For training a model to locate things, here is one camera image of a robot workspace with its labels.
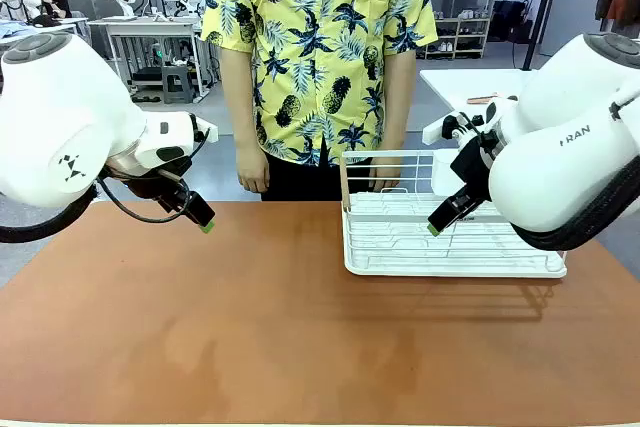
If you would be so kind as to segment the person's left hand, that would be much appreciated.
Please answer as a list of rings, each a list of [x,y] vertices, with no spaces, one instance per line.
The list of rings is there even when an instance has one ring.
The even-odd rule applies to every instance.
[[[371,161],[370,187],[373,192],[382,192],[398,186],[402,173],[401,157],[375,157]]]

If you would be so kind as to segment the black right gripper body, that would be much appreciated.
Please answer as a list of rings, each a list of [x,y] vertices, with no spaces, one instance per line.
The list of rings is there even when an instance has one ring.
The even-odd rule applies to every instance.
[[[451,163],[451,170],[463,182],[455,195],[473,200],[490,201],[489,172],[499,144],[495,131],[480,133],[469,140]]]

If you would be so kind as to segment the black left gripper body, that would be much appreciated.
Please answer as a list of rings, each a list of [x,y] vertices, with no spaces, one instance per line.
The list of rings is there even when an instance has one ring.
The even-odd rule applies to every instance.
[[[157,202],[167,213],[185,211],[191,192],[183,176],[191,166],[190,158],[179,158],[124,184],[134,195]]]

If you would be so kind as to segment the person's right hand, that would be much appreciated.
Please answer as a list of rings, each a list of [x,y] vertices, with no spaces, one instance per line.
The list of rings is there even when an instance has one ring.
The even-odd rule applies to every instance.
[[[269,188],[269,164],[256,143],[236,145],[236,169],[240,185],[248,192],[263,194]]]

